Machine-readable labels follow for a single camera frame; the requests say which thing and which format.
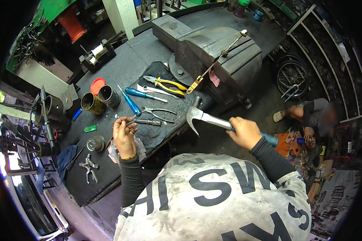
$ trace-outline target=yellow-handled pliers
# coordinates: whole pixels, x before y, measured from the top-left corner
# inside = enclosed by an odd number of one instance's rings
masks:
[[[156,78],[156,77],[148,76],[148,75],[145,75],[144,79],[151,83],[154,83],[154,85],[156,87],[159,86],[159,88],[161,88],[162,90],[164,90],[170,94],[174,94],[179,97],[185,97],[185,94],[181,90],[187,90],[187,88],[177,82],[174,82],[171,80],[164,80],[164,79],[161,79],[161,77]],[[180,90],[169,89],[168,87],[164,86],[162,83],[172,84],[172,85],[176,86],[177,88],[179,88]]]

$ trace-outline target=red cylinder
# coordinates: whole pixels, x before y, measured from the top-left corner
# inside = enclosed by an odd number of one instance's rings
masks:
[[[71,8],[68,8],[59,14],[56,19],[65,28],[68,35],[70,35],[71,43],[77,41],[85,32],[87,32],[87,29],[82,27]]]

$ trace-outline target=pink rag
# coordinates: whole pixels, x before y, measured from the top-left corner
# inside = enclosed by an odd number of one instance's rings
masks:
[[[209,70],[209,78],[213,84],[217,87],[220,84],[220,79],[213,73],[213,70]]]

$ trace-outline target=green lid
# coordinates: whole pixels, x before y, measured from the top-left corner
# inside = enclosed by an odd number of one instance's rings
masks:
[[[250,2],[251,0],[239,0],[239,4],[244,7],[248,6]]]

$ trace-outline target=claw hammer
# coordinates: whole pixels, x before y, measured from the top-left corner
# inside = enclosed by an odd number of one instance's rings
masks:
[[[196,96],[194,98],[192,106],[189,107],[188,113],[186,114],[186,121],[188,122],[189,126],[192,128],[192,130],[196,133],[197,136],[200,135],[198,134],[196,128],[193,126],[192,123],[193,119],[200,119],[202,121],[208,122],[218,127],[222,127],[224,129],[236,132],[229,121],[211,116],[210,114],[204,113],[202,110],[200,110],[199,106],[201,105],[201,102],[202,102],[201,97]],[[273,147],[276,147],[278,145],[279,139],[276,136],[267,135],[262,132],[260,134],[264,136],[267,139],[268,143],[271,144]]]

